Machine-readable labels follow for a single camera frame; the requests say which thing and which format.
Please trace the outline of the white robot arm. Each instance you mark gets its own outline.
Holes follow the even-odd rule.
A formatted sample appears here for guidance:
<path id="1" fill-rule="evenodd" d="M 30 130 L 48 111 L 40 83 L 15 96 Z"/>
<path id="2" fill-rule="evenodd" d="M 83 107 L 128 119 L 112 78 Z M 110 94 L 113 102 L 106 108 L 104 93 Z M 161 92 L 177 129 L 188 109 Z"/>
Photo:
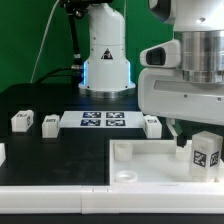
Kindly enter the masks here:
<path id="1" fill-rule="evenodd" d="M 173 38 L 141 52 L 138 105 L 164 117 L 181 147 L 177 120 L 224 125 L 224 0 L 148 0 Z"/>

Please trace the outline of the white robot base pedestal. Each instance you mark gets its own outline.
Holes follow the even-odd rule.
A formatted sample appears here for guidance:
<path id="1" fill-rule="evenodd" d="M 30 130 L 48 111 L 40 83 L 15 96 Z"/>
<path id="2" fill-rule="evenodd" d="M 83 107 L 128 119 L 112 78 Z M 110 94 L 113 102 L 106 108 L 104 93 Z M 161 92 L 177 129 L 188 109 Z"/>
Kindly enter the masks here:
<path id="1" fill-rule="evenodd" d="M 89 7 L 90 55 L 84 62 L 81 94 L 117 98 L 131 94 L 130 62 L 126 58 L 125 19 L 107 3 Z"/>

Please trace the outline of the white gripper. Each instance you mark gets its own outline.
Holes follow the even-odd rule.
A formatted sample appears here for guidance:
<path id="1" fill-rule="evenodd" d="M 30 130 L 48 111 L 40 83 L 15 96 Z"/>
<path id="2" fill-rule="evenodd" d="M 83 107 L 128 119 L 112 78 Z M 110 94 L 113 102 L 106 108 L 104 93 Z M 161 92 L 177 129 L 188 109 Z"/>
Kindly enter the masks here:
<path id="1" fill-rule="evenodd" d="M 176 145 L 182 148 L 187 139 L 177 119 L 224 126 L 224 84 L 190 83 L 177 69 L 143 69 L 138 105 L 144 114 L 166 117 Z"/>

